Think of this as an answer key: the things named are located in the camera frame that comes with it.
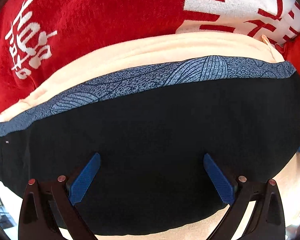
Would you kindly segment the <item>black pants with blue trim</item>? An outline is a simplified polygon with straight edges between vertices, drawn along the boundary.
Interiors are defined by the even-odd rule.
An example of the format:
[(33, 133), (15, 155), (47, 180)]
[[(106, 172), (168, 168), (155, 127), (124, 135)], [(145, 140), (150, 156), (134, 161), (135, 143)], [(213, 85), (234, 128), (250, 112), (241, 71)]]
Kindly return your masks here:
[(224, 207), (204, 155), (264, 182), (299, 146), (294, 66), (214, 55), (96, 77), (0, 123), (0, 181), (22, 197), (98, 153), (76, 209), (96, 235), (146, 235)]

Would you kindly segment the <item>peach towel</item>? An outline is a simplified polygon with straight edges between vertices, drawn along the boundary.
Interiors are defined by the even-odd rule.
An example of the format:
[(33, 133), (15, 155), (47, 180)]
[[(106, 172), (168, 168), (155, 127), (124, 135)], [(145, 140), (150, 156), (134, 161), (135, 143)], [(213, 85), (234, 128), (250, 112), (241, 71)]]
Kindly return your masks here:
[[(300, 67), (300, 60), (296, 60), (296, 56), (292, 56), (290, 51), (286, 50), (283, 56), (269, 43), (265, 35), (262, 36), (262, 40), (258, 41), (240, 34), (197, 32), (142, 38), (97, 49), (67, 64), (52, 74), (28, 97), (0, 113), (0, 122), (11, 120), (21, 113), (21, 110), (46, 102), (57, 92), (87, 81), (88, 78), (142, 65), (222, 55), (245, 56), (270, 63), (286, 60), (296, 69)], [(285, 219), (287, 225), (290, 225), (300, 217), (300, 153), (296, 153), (274, 179), (278, 179)], [(0, 182), (0, 196), (17, 222), (21, 197), (2, 182)], [(214, 229), (212, 226), (216, 226), (217, 222), (221, 221), (221, 215), (225, 215), (228, 208), (227, 206), (204, 220), (160, 233), (100, 237), (101, 239), (129, 239), (130, 237), (132, 239), (199, 239), (200, 233), (203, 233), (203, 237), (207, 237), (208, 233), (212, 232)]]

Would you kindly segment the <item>red blanket with white characters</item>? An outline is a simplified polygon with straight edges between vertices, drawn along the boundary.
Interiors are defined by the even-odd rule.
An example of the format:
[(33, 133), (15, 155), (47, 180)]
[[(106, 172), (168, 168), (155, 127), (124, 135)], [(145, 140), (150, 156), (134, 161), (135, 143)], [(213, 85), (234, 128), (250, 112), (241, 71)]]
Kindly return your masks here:
[(300, 60), (296, 0), (0, 0), (0, 113), (67, 64), (114, 44), (230, 33)]

